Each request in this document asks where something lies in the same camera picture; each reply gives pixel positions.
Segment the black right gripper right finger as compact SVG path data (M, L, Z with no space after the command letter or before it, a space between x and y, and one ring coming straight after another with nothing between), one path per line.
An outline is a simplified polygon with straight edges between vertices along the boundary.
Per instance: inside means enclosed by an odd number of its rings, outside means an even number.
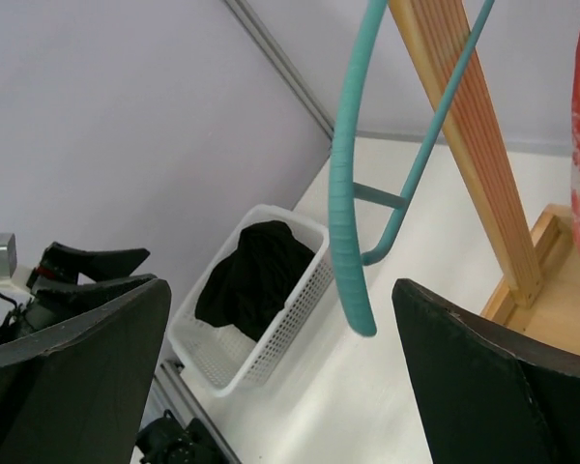
M435 463L580 463L580 356L410 278L391 300Z

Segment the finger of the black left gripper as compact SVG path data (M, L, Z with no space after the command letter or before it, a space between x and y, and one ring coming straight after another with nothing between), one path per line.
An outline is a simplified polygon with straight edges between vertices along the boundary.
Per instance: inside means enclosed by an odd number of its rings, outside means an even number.
M155 275L146 274L71 284L39 277L33 286L33 294L52 308L94 309L155 279Z
M86 251L52 243L41 258L41 276L51 280L110 280L130 276L148 257L146 248Z

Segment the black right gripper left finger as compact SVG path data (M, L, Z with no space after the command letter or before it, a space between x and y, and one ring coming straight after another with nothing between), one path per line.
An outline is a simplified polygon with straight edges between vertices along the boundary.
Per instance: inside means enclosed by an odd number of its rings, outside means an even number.
M152 279L0 345L0 463L127 463L171 291Z

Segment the black trousers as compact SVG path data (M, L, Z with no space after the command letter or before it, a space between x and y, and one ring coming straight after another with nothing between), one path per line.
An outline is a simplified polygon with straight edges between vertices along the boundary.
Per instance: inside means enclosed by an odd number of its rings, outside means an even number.
M195 318L214 328L233 326L257 342L313 257L283 221L246 227L236 249L211 271L197 299Z

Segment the teal plastic hanger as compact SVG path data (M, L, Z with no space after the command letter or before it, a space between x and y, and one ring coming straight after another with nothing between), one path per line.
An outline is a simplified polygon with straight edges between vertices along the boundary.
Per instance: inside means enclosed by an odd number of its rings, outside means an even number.
M433 115L391 14L385 14L362 99L361 128L378 111L385 138L360 137L355 145L358 182L401 191ZM391 290L412 278L474 313L480 313L500 276L449 148L435 146L410 211L387 258L365 268L378 331L394 328Z

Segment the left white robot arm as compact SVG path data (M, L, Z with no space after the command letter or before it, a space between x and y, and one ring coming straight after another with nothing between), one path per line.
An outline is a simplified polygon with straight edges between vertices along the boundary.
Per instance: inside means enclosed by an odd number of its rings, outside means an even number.
M33 268L17 263L15 235L0 233L0 345L105 305L155 277L136 275L150 256L144 247L83 250L50 244Z

